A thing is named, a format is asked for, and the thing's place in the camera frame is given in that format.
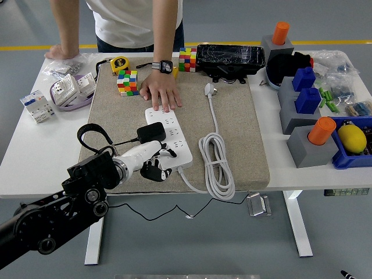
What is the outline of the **person's left hand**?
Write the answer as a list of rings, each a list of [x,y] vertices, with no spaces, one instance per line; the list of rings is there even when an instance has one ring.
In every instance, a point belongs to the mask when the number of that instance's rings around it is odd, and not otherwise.
[[[155,111],[159,110],[159,102],[165,112],[183,106],[174,76],[161,73],[159,70],[151,71],[142,82],[139,94],[145,101],[152,102]]]

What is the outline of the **person's right hand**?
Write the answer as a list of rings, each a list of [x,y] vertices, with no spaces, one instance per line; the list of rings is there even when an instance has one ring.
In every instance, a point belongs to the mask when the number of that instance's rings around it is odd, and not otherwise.
[[[73,47],[63,47],[61,44],[53,45],[50,47],[49,51],[45,53],[44,57],[47,59],[54,60],[66,60],[73,59],[79,54],[79,48]]]

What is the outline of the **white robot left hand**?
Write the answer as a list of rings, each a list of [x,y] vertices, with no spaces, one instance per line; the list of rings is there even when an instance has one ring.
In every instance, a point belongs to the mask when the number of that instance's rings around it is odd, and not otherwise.
[[[165,181],[172,170],[171,168],[162,169],[160,164],[161,150],[169,153],[166,156],[177,157],[177,154],[166,143],[157,140],[140,144],[131,148],[125,154],[114,157],[113,162],[119,174],[120,182],[126,182],[133,175],[133,172],[138,170],[148,180]]]

